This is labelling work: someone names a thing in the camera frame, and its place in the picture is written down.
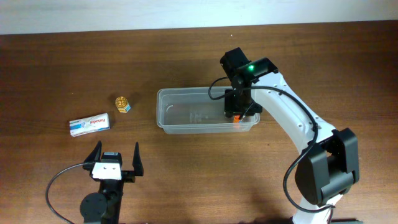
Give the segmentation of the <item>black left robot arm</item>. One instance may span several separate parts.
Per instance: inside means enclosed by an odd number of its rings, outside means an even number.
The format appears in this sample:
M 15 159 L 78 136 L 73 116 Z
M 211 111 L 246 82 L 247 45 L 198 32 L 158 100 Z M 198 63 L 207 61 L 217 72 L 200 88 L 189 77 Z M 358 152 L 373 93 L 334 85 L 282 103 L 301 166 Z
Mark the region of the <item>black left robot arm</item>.
M 84 223 L 118 223 L 125 183 L 134 183 L 144 175 L 139 144 L 134 146 L 133 170 L 122 170 L 122 155 L 119 152 L 101 152 L 98 142 L 84 160 L 83 168 L 90 177 L 99 182 L 99 190 L 88 194 L 80 204 Z

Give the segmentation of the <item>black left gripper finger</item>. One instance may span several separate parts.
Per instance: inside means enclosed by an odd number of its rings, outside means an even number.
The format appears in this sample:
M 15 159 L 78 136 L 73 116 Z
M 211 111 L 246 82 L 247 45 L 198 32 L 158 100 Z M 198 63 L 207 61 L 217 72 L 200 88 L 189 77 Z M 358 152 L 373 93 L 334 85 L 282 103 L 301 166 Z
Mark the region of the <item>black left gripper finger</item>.
M 84 160 L 84 163 L 87 162 L 99 162 L 101 157 L 101 148 L 102 143 L 98 141 L 93 151 L 88 155 L 88 157 Z
M 138 142 L 136 142 L 135 147 L 134 147 L 132 166 L 134 168 L 135 176 L 143 176 L 144 175 L 144 168 L 143 168 L 142 161 L 141 161 Z

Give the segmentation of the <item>orange bottle white cap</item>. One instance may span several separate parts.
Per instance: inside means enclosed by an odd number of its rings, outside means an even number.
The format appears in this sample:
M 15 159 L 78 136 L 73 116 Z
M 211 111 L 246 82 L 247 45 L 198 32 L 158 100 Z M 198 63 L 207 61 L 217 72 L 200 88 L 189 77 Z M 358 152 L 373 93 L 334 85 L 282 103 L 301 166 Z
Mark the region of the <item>orange bottle white cap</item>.
M 240 122 L 240 115 L 235 115 L 233 118 L 233 123 L 239 123 Z

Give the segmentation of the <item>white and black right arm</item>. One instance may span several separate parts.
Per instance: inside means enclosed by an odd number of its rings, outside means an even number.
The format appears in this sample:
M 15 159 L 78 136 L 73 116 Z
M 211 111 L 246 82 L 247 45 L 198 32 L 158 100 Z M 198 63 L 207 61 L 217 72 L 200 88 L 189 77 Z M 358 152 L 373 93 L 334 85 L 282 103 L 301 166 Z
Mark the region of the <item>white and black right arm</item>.
M 266 110 L 298 150 L 282 187 L 297 209 L 291 223 L 331 223 L 336 203 L 359 181 L 358 138 L 312 111 L 268 59 L 250 61 L 240 48 L 220 64 L 231 82 L 222 95 L 227 117 L 242 120 Z

